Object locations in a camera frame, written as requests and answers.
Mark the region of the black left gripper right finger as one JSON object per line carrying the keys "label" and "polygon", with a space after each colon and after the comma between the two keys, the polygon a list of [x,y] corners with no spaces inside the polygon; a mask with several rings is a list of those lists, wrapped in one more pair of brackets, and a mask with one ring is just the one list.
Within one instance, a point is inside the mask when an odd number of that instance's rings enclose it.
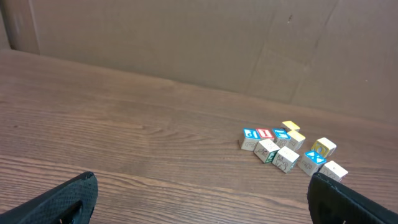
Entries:
{"label": "black left gripper right finger", "polygon": [[308,209],[315,224],[397,224],[397,214],[317,172],[307,192]]}

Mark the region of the blue X letter block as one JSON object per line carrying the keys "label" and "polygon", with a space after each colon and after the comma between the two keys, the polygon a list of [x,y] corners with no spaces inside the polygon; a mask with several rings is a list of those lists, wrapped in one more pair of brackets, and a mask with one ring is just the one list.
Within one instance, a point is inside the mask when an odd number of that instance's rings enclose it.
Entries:
{"label": "blue X letter block", "polygon": [[307,151],[303,154],[298,163],[298,166],[309,176],[318,172],[327,160],[317,151]]}

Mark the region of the wooden block red side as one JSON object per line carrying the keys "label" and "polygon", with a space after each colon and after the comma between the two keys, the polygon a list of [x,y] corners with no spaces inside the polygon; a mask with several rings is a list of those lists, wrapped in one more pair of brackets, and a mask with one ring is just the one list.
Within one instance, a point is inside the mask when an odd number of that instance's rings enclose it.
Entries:
{"label": "wooden block red side", "polygon": [[327,177],[340,182],[343,177],[348,174],[348,171],[337,164],[335,161],[330,161],[325,163],[320,169],[320,173],[326,175]]}

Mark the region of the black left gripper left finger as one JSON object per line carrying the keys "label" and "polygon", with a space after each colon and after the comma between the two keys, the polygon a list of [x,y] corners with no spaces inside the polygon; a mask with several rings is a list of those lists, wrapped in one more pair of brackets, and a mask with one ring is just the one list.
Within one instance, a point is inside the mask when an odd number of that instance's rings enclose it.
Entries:
{"label": "black left gripper left finger", "polygon": [[98,181],[84,172],[1,214],[1,224],[89,223],[98,198]]}

